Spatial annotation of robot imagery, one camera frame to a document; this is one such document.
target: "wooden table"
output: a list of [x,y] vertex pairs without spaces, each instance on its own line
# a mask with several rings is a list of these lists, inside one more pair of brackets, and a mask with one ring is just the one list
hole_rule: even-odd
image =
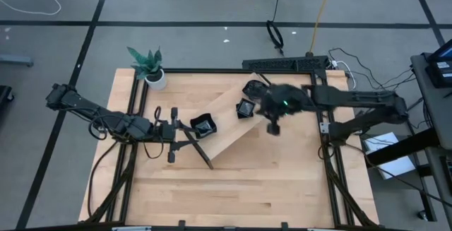
[[[328,84],[347,90],[343,71],[327,71]],[[247,74],[168,73],[163,91],[149,90],[144,117],[153,121],[154,109],[162,107],[161,119],[170,118],[170,108],[179,108],[179,118],[187,121],[199,107],[206,106],[229,90]],[[273,83],[310,84],[307,75],[268,74]],[[118,69],[107,108],[125,112],[131,93],[133,70]],[[136,104],[138,111],[139,96]],[[334,112],[338,122],[354,117],[351,108]],[[280,136],[266,133],[267,120],[221,152],[209,170],[194,147],[177,152],[176,162],[169,164],[165,146],[162,157],[150,160],[144,148],[138,148],[131,189],[127,225],[187,226],[333,227],[326,173],[317,150],[320,146],[316,115],[303,112],[280,120]],[[178,140],[186,140],[178,133]],[[349,144],[360,146],[351,136]],[[100,141],[94,162],[111,146],[112,140]],[[147,144],[151,155],[160,152],[158,144]],[[99,165],[93,182],[93,210],[109,192],[119,147]],[[374,198],[362,154],[342,148],[345,174],[350,193],[362,210],[378,222]],[[343,200],[337,191],[338,204]],[[114,219],[118,219],[122,194],[117,197]],[[80,220],[87,214],[87,194]],[[340,207],[345,224],[343,207]]]

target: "potted plant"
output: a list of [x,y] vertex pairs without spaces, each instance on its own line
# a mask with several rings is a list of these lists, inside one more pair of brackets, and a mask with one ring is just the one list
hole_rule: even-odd
[[160,53],[160,48],[154,55],[149,50],[147,57],[141,55],[131,47],[127,47],[127,49],[135,59],[134,65],[131,65],[131,67],[138,74],[136,77],[137,80],[144,79],[151,89],[162,90],[167,85],[167,80],[165,78],[165,72],[161,67],[162,53]]

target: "white cable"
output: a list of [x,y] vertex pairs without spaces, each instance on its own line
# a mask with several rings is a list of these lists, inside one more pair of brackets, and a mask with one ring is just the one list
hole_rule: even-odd
[[22,13],[37,14],[37,15],[45,15],[45,16],[54,16],[54,15],[56,15],[56,14],[58,14],[58,13],[60,12],[60,10],[61,10],[61,4],[60,4],[57,0],[54,0],[54,1],[56,2],[56,4],[58,4],[58,7],[59,7],[58,10],[55,11],[55,12],[53,12],[53,13],[45,13],[45,12],[23,11],[23,10],[20,10],[20,9],[18,9],[18,8],[14,8],[14,7],[10,6],[9,4],[7,4],[7,3],[6,3],[5,1],[3,1],[3,0],[0,0],[1,3],[5,4],[7,7],[9,7],[10,9],[12,9],[12,10],[14,10],[14,11],[22,12]]
[[353,80],[352,90],[354,90],[356,88],[356,80],[355,80],[355,77],[353,76],[353,73],[352,73],[352,70],[350,69],[350,67],[344,61],[332,61],[331,63],[333,64],[334,67],[337,67],[339,63],[344,64],[347,67],[348,73],[350,74],[350,76],[352,77],[352,80]]

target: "gray floor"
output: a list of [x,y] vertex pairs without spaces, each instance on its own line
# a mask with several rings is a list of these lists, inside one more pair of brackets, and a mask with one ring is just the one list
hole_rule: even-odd
[[[53,11],[52,0],[5,0],[34,11]],[[427,0],[437,23],[452,23],[449,0]],[[11,11],[0,4],[0,20],[91,20],[98,0],[60,0],[63,9],[53,17]],[[266,21],[276,0],[106,0],[100,20],[130,21]],[[277,21],[315,21],[321,0],[280,0]],[[418,0],[329,0],[323,17],[329,23],[428,23]],[[0,65],[0,84],[16,93],[0,126],[0,230],[14,228],[52,130],[56,112],[45,107],[53,83],[67,83],[76,64],[88,27],[0,26],[0,53],[30,55],[32,68]],[[287,57],[302,56],[309,48],[312,28],[281,28]],[[452,30],[442,30],[446,40]],[[126,46],[145,52],[161,46],[167,68],[240,68],[243,59],[279,57],[265,28],[249,27],[97,27],[77,89],[106,105],[114,71],[128,67]],[[334,47],[357,55],[375,77],[387,81],[408,69],[410,56],[432,52],[438,43],[431,29],[320,28],[315,54]],[[334,52],[353,71],[365,70],[350,57]],[[356,75],[358,90],[371,90],[366,78]],[[398,94],[408,104],[420,97],[415,81],[401,85]],[[413,124],[423,120],[420,106],[410,113]],[[80,212],[95,140],[86,125],[68,115],[61,129],[28,227],[75,223]],[[394,131],[408,135],[403,126],[380,125],[372,134]],[[382,181],[370,171],[380,221],[412,230],[446,230],[441,205],[439,221],[426,223],[415,216],[422,210],[419,194],[394,181]],[[432,180],[428,181],[436,193]]]

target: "yellow cable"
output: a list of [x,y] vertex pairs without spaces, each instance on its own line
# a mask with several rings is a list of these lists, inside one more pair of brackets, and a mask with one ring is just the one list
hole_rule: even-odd
[[326,0],[322,1],[322,6],[320,7],[319,14],[317,15],[316,25],[314,26],[314,34],[312,35],[312,42],[311,42],[311,48],[309,48],[309,51],[312,52],[312,49],[314,48],[314,45],[316,43],[316,34],[317,34],[317,26],[319,25],[320,17],[323,12],[323,7],[325,7]]

